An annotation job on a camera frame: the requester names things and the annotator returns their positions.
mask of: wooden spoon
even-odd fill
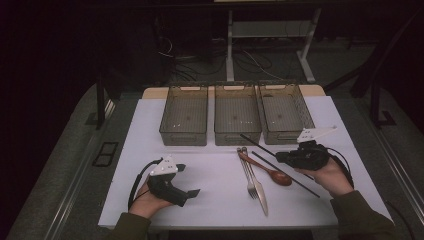
[[[272,181],[274,181],[278,185],[290,186],[292,184],[292,179],[289,175],[287,175],[283,172],[280,172],[280,171],[268,169],[268,168],[262,166],[260,163],[256,162],[255,160],[251,159],[246,154],[243,154],[242,152],[238,152],[238,155],[244,161],[249,162],[250,164],[253,164],[253,165],[265,170],[269,174],[269,176],[271,177]]]

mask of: white table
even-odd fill
[[[320,87],[316,88],[318,93],[310,89],[310,87],[302,88],[302,92],[316,127],[335,125],[338,128],[332,134],[320,138],[318,143],[334,148],[346,157],[356,189],[364,195],[375,211],[391,218],[332,99],[323,96]],[[166,91],[163,89],[153,89],[139,100],[98,223],[100,226],[108,228],[115,226],[120,214],[127,211],[128,196],[137,174],[147,163],[167,155],[172,155],[177,163],[186,164],[186,169],[177,173],[172,181],[174,186],[183,191],[192,189],[201,191],[196,198],[188,199],[184,207],[172,206],[161,210],[152,219],[153,230],[298,229],[337,225],[337,219],[329,202],[331,197],[321,186],[294,172],[287,165],[278,163],[258,147],[248,146],[249,151],[257,152],[321,196],[317,198],[296,183],[289,187],[279,186],[272,182],[263,170],[253,167],[264,187],[268,201],[269,216],[264,216],[259,201],[252,199],[247,193],[247,181],[236,154],[236,147],[217,147],[214,144],[214,101],[211,94],[207,146],[164,146],[159,134],[165,106],[164,96],[166,97]],[[293,150],[297,147],[267,146],[263,138],[260,144],[272,152]]]

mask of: plastic container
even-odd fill
[[[214,124],[217,146],[253,145],[240,134],[258,143],[262,130],[255,85],[250,82],[216,83]]]
[[[304,128],[315,128],[299,85],[275,81],[260,81],[258,85],[266,144],[296,144]]]
[[[206,146],[208,86],[169,87],[159,132],[166,146]]]

